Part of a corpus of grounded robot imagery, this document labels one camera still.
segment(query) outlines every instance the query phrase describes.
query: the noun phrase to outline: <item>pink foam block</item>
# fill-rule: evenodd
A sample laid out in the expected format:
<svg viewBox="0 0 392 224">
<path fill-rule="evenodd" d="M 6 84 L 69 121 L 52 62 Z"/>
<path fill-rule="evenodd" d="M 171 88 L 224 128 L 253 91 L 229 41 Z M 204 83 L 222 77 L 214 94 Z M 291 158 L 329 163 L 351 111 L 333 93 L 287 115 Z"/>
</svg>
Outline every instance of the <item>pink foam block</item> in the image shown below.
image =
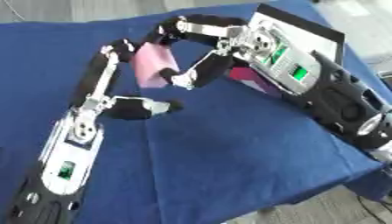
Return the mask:
<svg viewBox="0 0 392 224">
<path fill-rule="evenodd" d="M 132 66 L 141 88 L 162 88 L 167 82 L 158 75 L 164 68 L 179 71 L 179 66 L 168 46 L 145 43 L 133 57 Z"/>
</svg>

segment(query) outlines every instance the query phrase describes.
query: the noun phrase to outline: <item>robotic arm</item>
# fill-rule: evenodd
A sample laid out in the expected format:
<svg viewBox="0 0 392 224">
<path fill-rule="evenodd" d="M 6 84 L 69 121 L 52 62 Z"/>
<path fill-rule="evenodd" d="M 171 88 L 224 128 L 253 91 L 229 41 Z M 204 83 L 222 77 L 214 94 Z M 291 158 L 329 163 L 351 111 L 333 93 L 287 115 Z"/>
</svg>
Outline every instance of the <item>robotic arm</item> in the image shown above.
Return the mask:
<svg viewBox="0 0 392 224">
<path fill-rule="evenodd" d="M 251 67 L 335 136 L 371 158 L 392 162 L 391 107 L 365 83 L 318 52 L 303 52 L 270 21 L 191 15 L 159 24 L 146 41 L 188 39 L 213 46 L 183 73 L 159 74 L 174 86 L 200 88 L 229 68 Z"/>
<path fill-rule="evenodd" d="M 72 223 L 100 149 L 104 130 L 100 115 L 115 119 L 148 119 L 181 109 L 175 101 L 139 96 L 110 96 L 119 62 L 137 49 L 127 39 L 105 45 L 91 59 L 71 100 L 12 201 L 6 223 Z"/>
</svg>

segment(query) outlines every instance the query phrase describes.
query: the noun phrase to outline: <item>robotic fingertip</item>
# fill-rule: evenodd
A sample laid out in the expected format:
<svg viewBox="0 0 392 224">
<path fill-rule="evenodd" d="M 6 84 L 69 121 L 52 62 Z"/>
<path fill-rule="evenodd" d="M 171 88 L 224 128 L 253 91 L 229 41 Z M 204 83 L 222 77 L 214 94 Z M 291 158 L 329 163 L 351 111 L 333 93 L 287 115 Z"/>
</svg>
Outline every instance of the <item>robotic fingertip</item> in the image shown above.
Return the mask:
<svg viewBox="0 0 392 224">
<path fill-rule="evenodd" d="M 167 110 L 167 113 L 180 111 L 184 108 L 182 103 L 179 101 L 170 100 L 170 101 L 166 101 L 166 102 L 170 103 L 170 106 L 169 106 L 169 109 Z"/>
</svg>

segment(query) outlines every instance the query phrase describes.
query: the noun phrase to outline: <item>blue tablecloth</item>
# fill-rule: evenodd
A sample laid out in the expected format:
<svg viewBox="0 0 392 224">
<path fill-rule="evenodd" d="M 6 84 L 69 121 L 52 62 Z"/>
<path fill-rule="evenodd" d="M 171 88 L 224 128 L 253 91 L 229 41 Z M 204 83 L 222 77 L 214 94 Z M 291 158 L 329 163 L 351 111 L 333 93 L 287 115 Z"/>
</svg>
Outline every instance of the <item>blue tablecloth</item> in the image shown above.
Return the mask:
<svg viewBox="0 0 392 224">
<path fill-rule="evenodd" d="M 271 5 L 326 24 L 307 1 Z M 85 24 L 0 25 L 1 213 L 101 45 L 138 40 L 173 14 L 248 19 L 255 9 L 242 4 Z M 183 68 L 205 50 L 174 46 Z M 349 48 L 344 63 L 392 99 Z M 224 77 L 194 91 L 141 90 L 124 66 L 116 92 L 175 98 L 185 109 L 147 122 L 102 119 L 105 140 L 76 223 L 219 223 L 307 199 L 380 167 L 283 101 Z"/>
</svg>

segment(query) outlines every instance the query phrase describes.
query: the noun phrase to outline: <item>gray floor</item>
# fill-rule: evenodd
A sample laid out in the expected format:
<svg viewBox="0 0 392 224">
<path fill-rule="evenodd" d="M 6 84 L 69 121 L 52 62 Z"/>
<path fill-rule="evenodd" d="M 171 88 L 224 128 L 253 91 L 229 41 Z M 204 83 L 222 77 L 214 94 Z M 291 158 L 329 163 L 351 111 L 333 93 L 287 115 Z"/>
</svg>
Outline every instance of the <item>gray floor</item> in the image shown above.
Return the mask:
<svg viewBox="0 0 392 224">
<path fill-rule="evenodd" d="M 380 204 L 364 199 L 365 205 L 388 224 L 392 214 Z M 227 224 L 378 224 L 361 207 L 356 195 L 339 186 L 295 206 L 246 214 Z"/>
<path fill-rule="evenodd" d="M 0 0 L 0 23 L 18 22 Z M 132 18 L 195 6 L 262 0 L 8 0 L 27 21 L 84 22 Z M 375 70 L 392 70 L 391 0 L 322 0 L 316 6 L 350 46 Z M 392 215 L 379 204 L 367 205 L 387 223 Z M 355 196 L 340 186 L 295 206 L 280 206 L 229 221 L 230 224 L 376 224 Z"/>
</svg>

